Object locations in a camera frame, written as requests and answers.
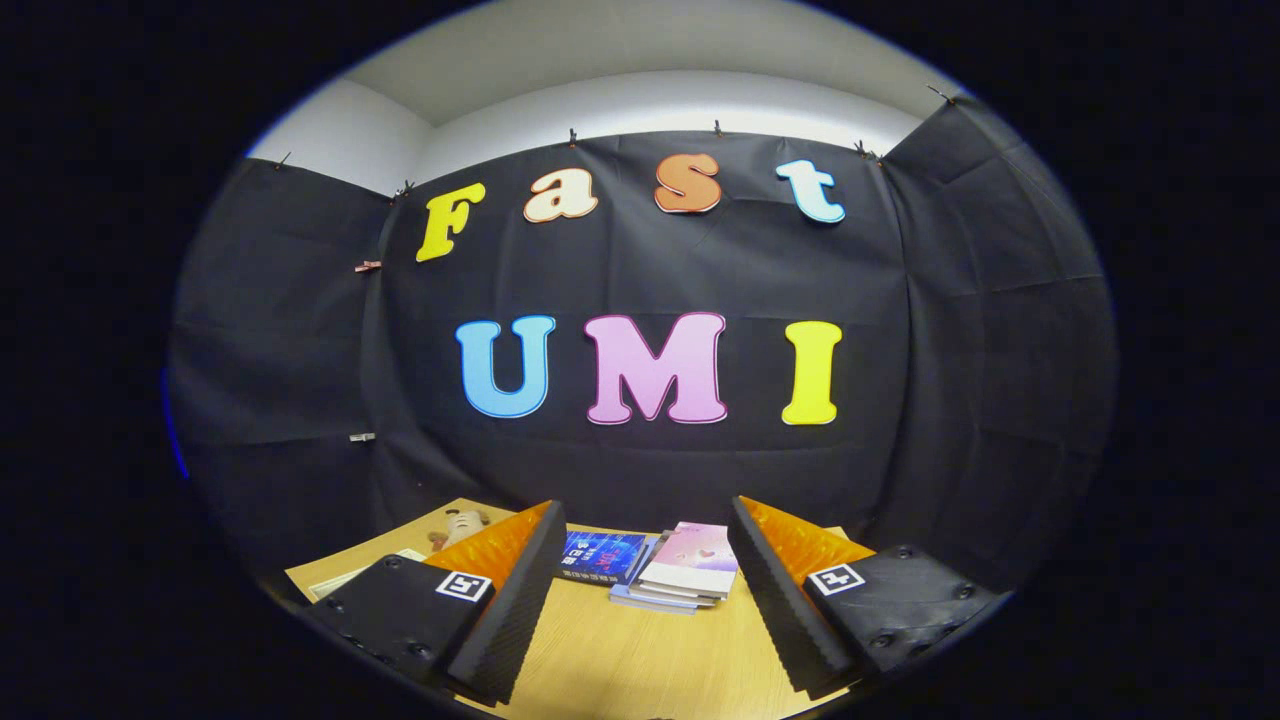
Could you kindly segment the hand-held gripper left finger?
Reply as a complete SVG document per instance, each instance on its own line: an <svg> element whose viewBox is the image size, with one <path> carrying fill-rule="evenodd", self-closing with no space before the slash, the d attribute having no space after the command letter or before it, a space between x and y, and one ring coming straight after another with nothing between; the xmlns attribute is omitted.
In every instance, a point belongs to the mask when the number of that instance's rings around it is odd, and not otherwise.
<svg viewBox="0 0 1280 720"><path fill-rule="evenodd" d="M549 500L422 561L385 555L306 606L305 621L410 685L507 703L566 536Z"/></svg>

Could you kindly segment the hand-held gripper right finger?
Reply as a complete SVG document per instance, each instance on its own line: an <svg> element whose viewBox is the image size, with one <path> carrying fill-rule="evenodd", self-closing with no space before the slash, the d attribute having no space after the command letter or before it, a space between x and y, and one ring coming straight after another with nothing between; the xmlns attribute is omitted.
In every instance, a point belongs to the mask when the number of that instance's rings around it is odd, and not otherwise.
<svg viewBox="0 0 1280 720"><path fill-rule="evenodd" d="M916 546L876 551L753 498L731 506L740 569L792 687L813 700L919 669L1009 600Z"/></svg>

